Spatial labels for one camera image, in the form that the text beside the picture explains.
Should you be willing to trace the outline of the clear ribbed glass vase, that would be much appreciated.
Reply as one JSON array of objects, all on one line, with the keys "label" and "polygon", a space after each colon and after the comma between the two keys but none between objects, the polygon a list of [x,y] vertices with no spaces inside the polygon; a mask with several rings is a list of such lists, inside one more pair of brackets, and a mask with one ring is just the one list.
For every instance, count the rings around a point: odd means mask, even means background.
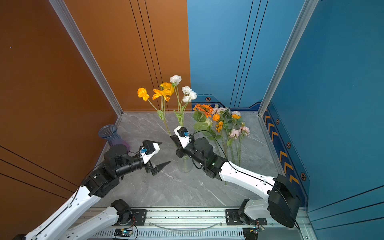
[{"label": "clear ribbed glass vase", "polygon": [[178,168],[182,173],[189,173],[193,168],[192,159],[188,155],[184,155],[178,160]]}]

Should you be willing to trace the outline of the white ranunculus flower stem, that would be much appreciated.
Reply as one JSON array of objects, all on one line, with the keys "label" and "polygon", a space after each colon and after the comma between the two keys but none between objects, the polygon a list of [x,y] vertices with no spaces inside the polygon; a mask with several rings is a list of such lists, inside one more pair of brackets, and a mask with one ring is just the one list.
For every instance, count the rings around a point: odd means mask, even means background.
[{"label": "white ranunculus flower stem", "polygon": [[189,86],[184,86],[179,90],[179,84],[182,81],[182,77],[174,75],[170,77],[170,93],[175,94],[177,98],[177,109],[174,110],[175,115],[178,119],[179,126],[183,127],[185,122],[185,111],[189,104],[193,100],[197,99],[197,93]]}]

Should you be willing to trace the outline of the orange poppy flower stem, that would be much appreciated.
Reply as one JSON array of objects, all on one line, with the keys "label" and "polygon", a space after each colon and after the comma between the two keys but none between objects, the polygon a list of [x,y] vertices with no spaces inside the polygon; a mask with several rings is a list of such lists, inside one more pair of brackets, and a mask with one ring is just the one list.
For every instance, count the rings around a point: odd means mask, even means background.
[{"label": "orange poppy flower stem", "polygon": [[[145,102],[148,102],[157,112],[158,117],[165,124],[166,132],[168,135],[171,135],[171,131],[169,130],[167,119],[166,119],[166,103],[169,102],[172,94],[175,92],[175,89],[171,83],[162,83],[160,89],[153,89],[153,96],[150,97],[147,90],[145,88],[139,88],[137,91],[138,97],[143,99]],[[161,106],[157,108],[151,100],[160,100]]]}]

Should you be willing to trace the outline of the orange gerbera flower stem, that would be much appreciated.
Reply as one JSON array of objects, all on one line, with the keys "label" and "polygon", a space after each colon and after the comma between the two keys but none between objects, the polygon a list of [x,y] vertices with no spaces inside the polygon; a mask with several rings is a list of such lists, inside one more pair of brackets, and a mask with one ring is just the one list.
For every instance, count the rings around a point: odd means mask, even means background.
[{"label": "orange gerbera flower stem", "polygon": [[211,105],[196,104],[193,108],[193,118],[196,121],[194,124],[195,133],[204,134],[209,140],[213,140],[216,136],[213,127],[213,107]]}]

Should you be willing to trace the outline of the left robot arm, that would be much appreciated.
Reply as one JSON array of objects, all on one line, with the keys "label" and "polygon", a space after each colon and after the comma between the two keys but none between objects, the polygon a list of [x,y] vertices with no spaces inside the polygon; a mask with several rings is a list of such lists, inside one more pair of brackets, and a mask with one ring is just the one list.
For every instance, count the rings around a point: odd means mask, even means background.
[{"label": "left robot arm", "polygon": [[114,201],[91,219],[74,226],[90,207],[105,197],[126,174],[145,169],[156,175],[167,163],[153,166],[150,159],[160,151],[161,142],[143,141],[133,156],[125,145],[115,145],[104,154],[104,160],[82,181],[76,192],[47,220],[16,240],[86,240],[95,233],[115,224],[131,224],[131,207],[123,200]]}]

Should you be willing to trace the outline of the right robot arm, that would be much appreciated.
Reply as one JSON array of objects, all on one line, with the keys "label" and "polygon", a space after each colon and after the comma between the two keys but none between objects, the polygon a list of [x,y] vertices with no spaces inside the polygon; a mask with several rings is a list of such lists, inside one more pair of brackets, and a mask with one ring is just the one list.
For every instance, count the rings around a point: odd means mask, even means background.
[{"label": "right robot arm", "polygon": [[286,176],[274,178],[243,169],[215,154],[206,138],[194,140],[172,135],[171,139],[177,146],[178,157],[189,156],[210,178],[238,185],[259,196],[259,200],[245,199],[242,202],[237,211],[242,224],[256,225],[261,218],[272,217],[288,228],[297,225],[301,200]]}]

